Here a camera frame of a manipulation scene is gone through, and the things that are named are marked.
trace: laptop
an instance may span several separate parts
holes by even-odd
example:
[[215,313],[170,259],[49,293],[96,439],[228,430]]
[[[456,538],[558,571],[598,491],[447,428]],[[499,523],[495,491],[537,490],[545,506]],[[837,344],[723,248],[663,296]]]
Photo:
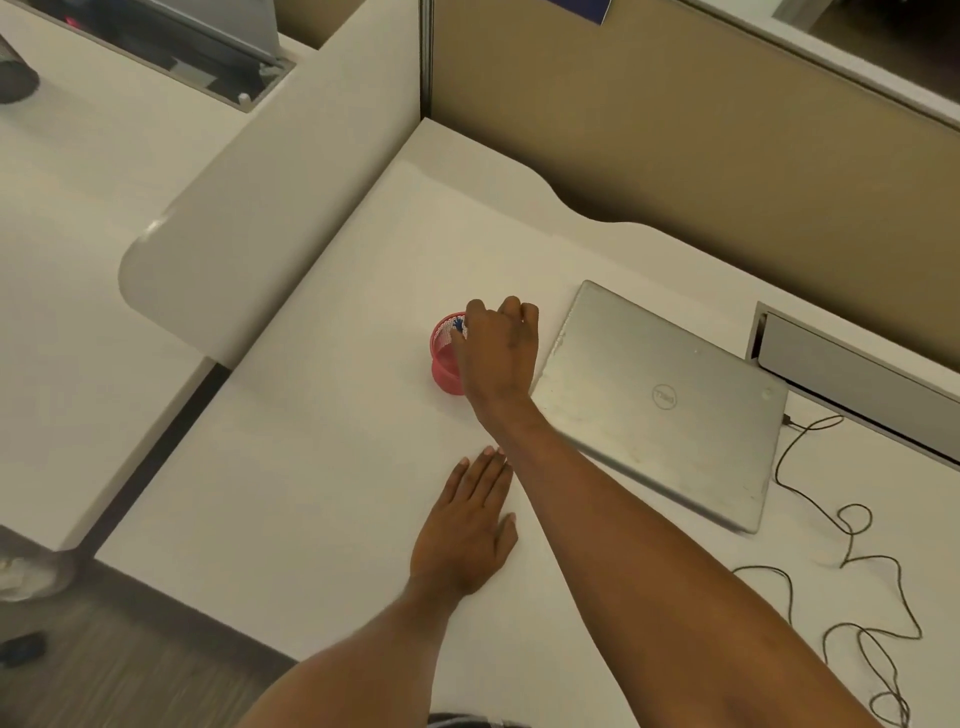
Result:
[[786,395],[781,380],[585,280],[533,399],[586,454],[756,533]]

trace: beige fabric panel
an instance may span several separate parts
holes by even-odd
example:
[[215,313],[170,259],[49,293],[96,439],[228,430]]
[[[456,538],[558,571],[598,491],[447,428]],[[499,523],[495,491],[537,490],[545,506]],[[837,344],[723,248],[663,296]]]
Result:
[[433,116],[960,368],[960,134],[676,0],[437,0]]
[[362,2],[363,0],[276,0],[276,20],[284,35],[320,48]]

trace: wrist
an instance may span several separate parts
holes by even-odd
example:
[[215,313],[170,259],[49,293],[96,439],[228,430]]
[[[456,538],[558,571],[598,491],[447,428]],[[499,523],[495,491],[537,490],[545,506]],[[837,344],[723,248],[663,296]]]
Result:
[[449,617],[464,598],[452,579],[434,574],[415,574],[407,579],[403,598],[418,609]]
[[477,413],[480,424],[501,445],[525,427],[543,420],[529,395],[491,402]]

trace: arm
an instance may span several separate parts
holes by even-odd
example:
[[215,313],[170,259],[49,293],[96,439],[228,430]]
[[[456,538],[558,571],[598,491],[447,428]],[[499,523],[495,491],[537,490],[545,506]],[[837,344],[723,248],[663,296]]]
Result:
[[492,448],[461,460],[417,538],[403,593],[281,677],[237,728],[423,728],[450,615],[516,544],[514,517],[500,520],[512,477]]
[[603,473],[530,400],[535,306],[467,309],[454,337],[480,423],[506,450],[584,623],[643,728],[876,728],[762,598]]

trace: hand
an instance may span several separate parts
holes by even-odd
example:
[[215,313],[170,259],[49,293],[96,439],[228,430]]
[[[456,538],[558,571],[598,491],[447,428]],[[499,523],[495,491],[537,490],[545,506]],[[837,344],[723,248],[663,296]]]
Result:
[[482,301],[467,304],[467,336],[451,331],[464,393],[480,424],[503,405],[525,401],[537,364],[540,311],[532,303],[510,296],[498,311]]
[[516,517],[500,520],[513,469],[486,448],[470,465],[457,463],[420,531],[410,559],[412,582],[452,590],[456,599],[480,589],[516,545]]

